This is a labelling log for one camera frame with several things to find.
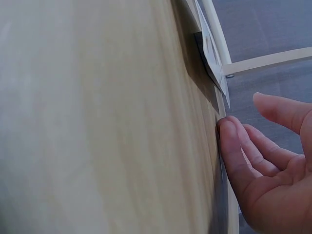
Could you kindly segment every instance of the hand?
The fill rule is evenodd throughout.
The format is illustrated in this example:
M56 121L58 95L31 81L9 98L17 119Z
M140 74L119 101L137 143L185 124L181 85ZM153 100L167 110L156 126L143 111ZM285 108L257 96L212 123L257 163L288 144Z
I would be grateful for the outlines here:
M256 93L262 116L301 137L304 155L278 147L235 117L219 121L221 153L242 213L255 230L312 233L312 104Z

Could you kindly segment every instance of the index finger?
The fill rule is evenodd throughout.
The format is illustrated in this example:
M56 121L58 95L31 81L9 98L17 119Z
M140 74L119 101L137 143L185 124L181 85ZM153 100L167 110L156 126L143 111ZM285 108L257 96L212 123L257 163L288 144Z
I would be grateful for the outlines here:
M297 134L300 134L302 123L312 111L310 103L261 93L255 93L253 101L263 117L283 125Z
M246 188L262 176L254 168L250 168L243 156L235 125L227 119L219 123L221 154L225 168L238 200L244 196Z

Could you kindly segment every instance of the light wood surface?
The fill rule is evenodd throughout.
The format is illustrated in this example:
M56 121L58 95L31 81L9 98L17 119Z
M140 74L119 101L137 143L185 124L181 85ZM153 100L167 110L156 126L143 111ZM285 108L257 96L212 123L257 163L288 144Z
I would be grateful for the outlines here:
M1 233L238 233L193 12L0 0Z

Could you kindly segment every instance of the finger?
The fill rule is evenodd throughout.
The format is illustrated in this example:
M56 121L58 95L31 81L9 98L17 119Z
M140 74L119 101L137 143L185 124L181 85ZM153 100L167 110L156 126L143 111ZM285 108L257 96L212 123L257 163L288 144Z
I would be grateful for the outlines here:
M261 93L254 94L253 102L263 117L283 125L297 134L300 134L305 118L312 118L312 105L309 103Z
M218 130L220 131L220 125L225 122L225 121L228 121L228 117L224 118L224 119L221 119L219 122L218 122ZM243 151L243 149L241 149L242 151L242 154L244 156L244 159L247 163L247 166L248 168L251 170L252 173L254 173L255 177L260 177L260 176L263 176L259 171L257 171L256 169L253 168L252 164L250 163L249 159L247 158L245 152Z
M263 158L261 152L250 140L248 133L241 122L234 116L229 116L227 119L235 125L242 149L253 168L262 173L264 176L273 177L279 173L280 170L274 164Z
M220 128L221 154L225 168L239 200L243 198L244 191L256 178L242 154L235 125L223 119L218 123Z
M263 157L274 164L279 170L285 170L289 161L297 156L294 152L280 148L255 127L249 124L243 124L243 126L246 129L250 140L258 148Z
M253 101L262 116L300 134L307 167L312 171L312 104L260 93Z

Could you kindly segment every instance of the gray floor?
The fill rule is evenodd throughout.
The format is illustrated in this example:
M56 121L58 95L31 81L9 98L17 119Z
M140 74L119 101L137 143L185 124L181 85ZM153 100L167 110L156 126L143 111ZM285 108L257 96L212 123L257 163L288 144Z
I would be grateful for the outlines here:
M214 4L233 62L312 46L311 0L214 0ZM228 85L229 115L255 126L281 147L302 153L299 136L262 118L252 97L262 92L312 102L312 61L235 77ZM247 228L241 233L252 233Z

